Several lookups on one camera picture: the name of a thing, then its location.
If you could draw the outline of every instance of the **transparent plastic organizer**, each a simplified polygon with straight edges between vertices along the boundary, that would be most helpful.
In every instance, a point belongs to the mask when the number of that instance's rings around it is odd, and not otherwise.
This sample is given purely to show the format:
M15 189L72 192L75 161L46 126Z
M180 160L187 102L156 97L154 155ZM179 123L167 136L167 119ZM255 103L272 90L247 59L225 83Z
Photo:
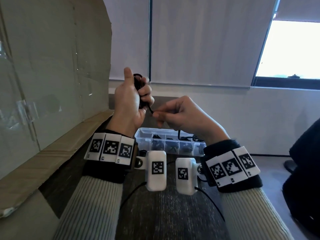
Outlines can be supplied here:
M181 137L193 136L181 131ZM173 129L139 128L134 137L137 140L139 150L165 151L169 154L179 154L187 156L203 156L204 142L178 140L178 131Z

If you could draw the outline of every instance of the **roller blind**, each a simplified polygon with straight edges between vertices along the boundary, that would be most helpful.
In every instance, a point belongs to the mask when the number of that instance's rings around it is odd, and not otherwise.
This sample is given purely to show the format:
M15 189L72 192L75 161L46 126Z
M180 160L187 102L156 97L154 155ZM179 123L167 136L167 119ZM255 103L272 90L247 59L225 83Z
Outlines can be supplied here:
M151 80L250 87L276 0L153 0Z
M320 0L280 0L275 20L320 22Z
M123 68L148 76L149 0L103 0L112 29L110 79L123 80Z

